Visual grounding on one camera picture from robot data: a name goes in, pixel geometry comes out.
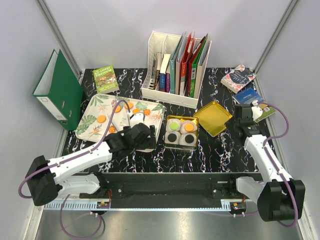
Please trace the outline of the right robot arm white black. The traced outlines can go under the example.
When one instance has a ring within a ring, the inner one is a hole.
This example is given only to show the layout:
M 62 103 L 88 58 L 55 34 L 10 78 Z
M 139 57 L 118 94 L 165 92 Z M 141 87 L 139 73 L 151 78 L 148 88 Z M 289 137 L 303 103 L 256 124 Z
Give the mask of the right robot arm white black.
M 306 187 L 295 180 L 281 165 L 272 151 L 269 140 L 254 121 L 255 106 L 236 104 L 233 117 L 226 122 L 237 139 L 254 159 L 262 176 L 262 183 L 252 177 L 238 177 L 227 185 L 228 195 L 245 195 L 257 205 L 265 222 L 277 221 L 284 227 L 294 227 L 302 217 Z

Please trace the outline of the gold cookie tin base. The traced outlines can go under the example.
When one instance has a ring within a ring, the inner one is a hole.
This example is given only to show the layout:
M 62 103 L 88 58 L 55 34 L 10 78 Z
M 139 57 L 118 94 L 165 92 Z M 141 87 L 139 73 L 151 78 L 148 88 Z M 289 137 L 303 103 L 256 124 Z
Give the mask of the gold cookie tin base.
M 180 143 L 178 144 L 167 144 L 165 143 L 165 140 L 164 140 L 164 146 L 167 148 L 167 149 L 176 149 L 176 150 L 183 150 L 183 151 L 195 151 L 198 147 L 198 138 L 199 138 L 199 120 L 198 118 L 196 117 L 188 117 L 188 116 L 178 116 L 178 115 L 169 115 L 167 117 L 167 120 L 166 120 L 166 125 L 167 125 L 167 121 L 168 119 L 171 119 L 171 118 L 175 118 L 175 119 L 180 119 L 181 122 L 185 121 L 185 120 L 190 120 L 190 121 L 193 121 L 196 123 L 197 125 L 197 131 L 195 132 L 192 132 L 193 134 L 196 135 L 196 144 L 195 146 L 184 146 L 184 145 L 180 145 Z

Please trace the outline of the gold tin lid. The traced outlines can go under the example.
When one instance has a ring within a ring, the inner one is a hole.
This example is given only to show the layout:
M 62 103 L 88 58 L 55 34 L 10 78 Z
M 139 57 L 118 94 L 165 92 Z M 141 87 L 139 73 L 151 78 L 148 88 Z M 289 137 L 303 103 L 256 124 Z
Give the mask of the gold tin lid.
M 199 124 L 212 137 L 224 132 L 227 127 L 225 123 L 233 116 L 218 102 L 211 101 L 193 114 L 198 118 Z

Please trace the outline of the orange round patterned cookie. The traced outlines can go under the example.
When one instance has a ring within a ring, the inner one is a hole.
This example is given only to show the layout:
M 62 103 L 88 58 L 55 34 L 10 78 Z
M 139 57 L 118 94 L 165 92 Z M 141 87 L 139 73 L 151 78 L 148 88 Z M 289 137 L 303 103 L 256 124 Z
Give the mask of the orange round patterned cookie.
M 184 130 L 191 133 L 197 130 L 197 126 L 193 122 L 188 122 L 184 125 Z

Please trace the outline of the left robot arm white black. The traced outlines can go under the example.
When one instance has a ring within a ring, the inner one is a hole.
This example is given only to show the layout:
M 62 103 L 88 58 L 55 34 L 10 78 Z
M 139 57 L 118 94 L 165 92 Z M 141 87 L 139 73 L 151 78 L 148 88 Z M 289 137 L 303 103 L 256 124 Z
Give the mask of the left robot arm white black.
M 136 150 L 154 149 L 156 142 L 155 126 L 138 123 L 111 133 L 102 142 L 78 152 L 52 159 L 46 159 L 43 155 L 36 157 L 25 176 L 33 204 L 44 206 L 63 192 L 93 194 L 103 198 L 108 193 L 106 183 L 100 181 L 97 175 L 92 179 L 77 179 L 77 173 L 117 158 L 123 159 Z

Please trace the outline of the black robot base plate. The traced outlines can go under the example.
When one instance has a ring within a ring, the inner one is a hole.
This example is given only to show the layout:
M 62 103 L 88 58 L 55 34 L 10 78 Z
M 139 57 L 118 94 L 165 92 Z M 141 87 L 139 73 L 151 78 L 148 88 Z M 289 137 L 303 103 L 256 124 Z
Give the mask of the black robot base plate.
M 92 193 L 81 193 L 82 199 L 111 197 L 115 211 L 229 211 L 229 201 L 240 200 L 236 178 L 259 173 L 97 173 L 100 187 Z

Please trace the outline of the metal serving tongs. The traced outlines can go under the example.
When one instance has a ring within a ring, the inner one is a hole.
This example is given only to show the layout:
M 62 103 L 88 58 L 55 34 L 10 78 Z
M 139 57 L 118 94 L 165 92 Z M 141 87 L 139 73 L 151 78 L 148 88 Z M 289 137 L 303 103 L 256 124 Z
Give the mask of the metal serving tongs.
M 125 109 L 122 109 L 120 112 L 115 112 L 111 122 L 117 132 L 122 131 L 124 127 L 131 126 L 128 112 Z

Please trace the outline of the green sandwich cookie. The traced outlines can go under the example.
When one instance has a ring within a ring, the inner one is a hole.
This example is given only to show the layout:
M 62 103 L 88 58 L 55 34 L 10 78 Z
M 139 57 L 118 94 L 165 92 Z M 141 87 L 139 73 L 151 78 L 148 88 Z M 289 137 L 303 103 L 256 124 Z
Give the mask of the green sandwich cookie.
M 180 124 L 178 122 L 173 121 L 169 124 L 169 128 L 172 131 L 178 131 L 180 129 Z

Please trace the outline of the black sandwich cookie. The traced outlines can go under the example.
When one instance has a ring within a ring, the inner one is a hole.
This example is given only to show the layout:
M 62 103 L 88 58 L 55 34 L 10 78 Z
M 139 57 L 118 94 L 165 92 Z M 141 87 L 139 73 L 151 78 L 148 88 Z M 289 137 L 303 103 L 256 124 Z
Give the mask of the black sandwich cookie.
M 187 144 L 192 144 L 195 140 L 195 137 L 192 134 L 187 134 L 184 140 Z
M 170 143 L 174 143 L 176 140 L 178 139 L 177 135 L 175 133 L 170 133 L 168 136 L 167 136 L 167 140 L 170 142 Z

